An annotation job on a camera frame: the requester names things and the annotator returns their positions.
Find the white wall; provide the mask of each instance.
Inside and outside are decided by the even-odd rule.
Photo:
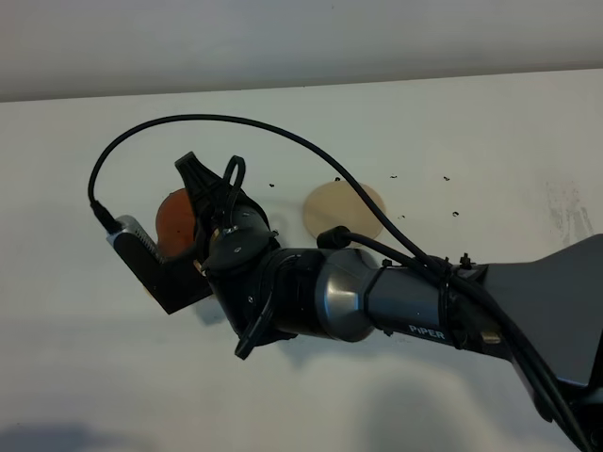
[[[376,333],[300,337],[241,362],[215,301],[165,315],[105,242],[86,185],[119,133],[200,110],[320,145],[428,253],[529,261],[603,231],[603,71],[2,104],[0,451],[576,450],[494,358]],[[337,174],[250,127],[133,137],[107,159],[99,200],[154,234],[191,150],[216,172],[243,156],[246,193],[281,243],[314,246],[303,200]]]
[[[3,0],[0,101],[593,67],[592,0]]]

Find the cable connector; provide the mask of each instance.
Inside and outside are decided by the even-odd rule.
[[[469,337],[486,345],[502,342],[500,325],[479,304],[460,298],[457,307],[457,320],[464,326]]]
[[[351,240],[345,236],[349,232],[350,230],[345,226],[335,226],[318,235],[317,246],[327,250],[342,250],[351,243]]]
[[[115,234],[122,229],[122,225],[98,201],[90,203],[94,216],[101,222],[108,234]]]

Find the white table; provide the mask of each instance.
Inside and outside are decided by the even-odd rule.
[[[193,112],[316,142],[430,253],[532,260],[603,225],[603,71],[0,105],[0,450],[574,450],[503,361],[375,333],[299,338],[241,362],[215,301],[164,315],[105,242],[86,184],[119,133]],[[182,186],[173,162],[191,150],[217,172],[245,157],[245,190],[282,242],[313,246],[302,202],[337,174],[248,127],[134,137],[108,159],[98,198],[153,232]]]

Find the beige disc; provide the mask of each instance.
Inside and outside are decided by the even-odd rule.
[[[370,186],[361,186],[385,212],[381,196]],[[344,181],[330,182],[310,193],[303,205],[303,224],[314,238],[335,226],[346,226],[353,233],[371,238],[383,229],[350,184]]]

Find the orange disc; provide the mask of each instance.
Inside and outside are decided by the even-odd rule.
[[[159,206],[155,218],[157,246],[162,255],[173,257],[194,243],[195,216],[187,191],[174,191]]]

